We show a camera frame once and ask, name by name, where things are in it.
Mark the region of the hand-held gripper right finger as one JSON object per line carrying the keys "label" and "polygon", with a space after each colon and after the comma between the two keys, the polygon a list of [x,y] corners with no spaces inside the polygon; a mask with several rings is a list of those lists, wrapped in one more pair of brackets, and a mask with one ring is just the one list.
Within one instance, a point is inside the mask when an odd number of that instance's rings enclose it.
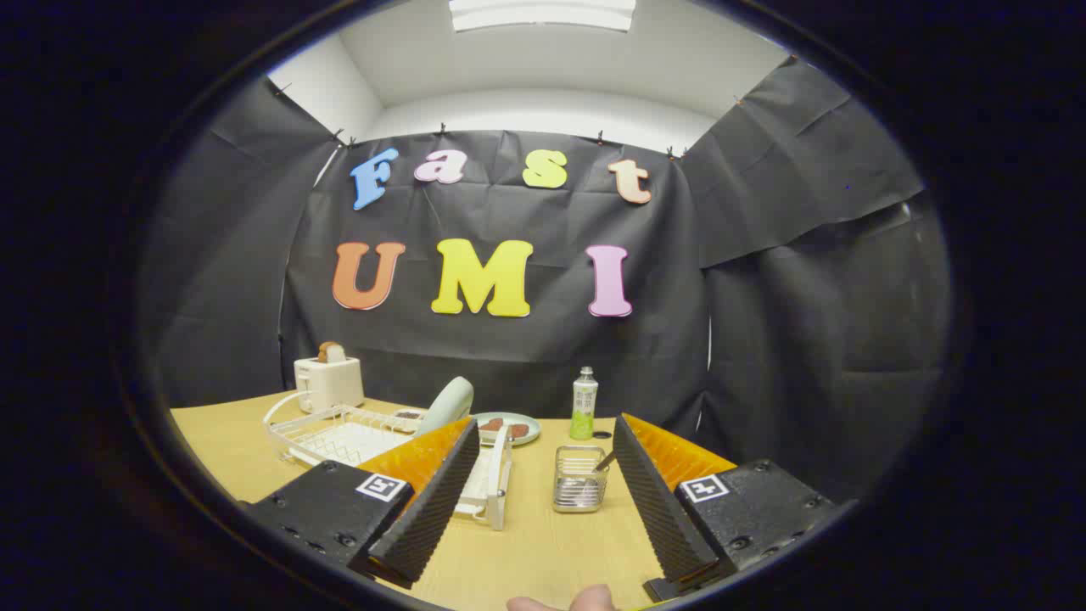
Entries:
{"label": "hand-held gripper right finger", "polygon": [[734,464],[635,415],[614,421],[613,454],[662,569],[644,585],[656,603],[763,563],[837,517],[775,462]]}

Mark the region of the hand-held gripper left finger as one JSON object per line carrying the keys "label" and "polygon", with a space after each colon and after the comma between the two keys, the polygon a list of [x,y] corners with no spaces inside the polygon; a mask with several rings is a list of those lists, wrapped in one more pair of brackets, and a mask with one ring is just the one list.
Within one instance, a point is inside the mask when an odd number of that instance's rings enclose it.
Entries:
{"label": "hand-held gripper left finger", "polygon": [[325,460],[249,514],[315,560],[411,588],[445,533],[479,456],[471,417],[358,467]]}

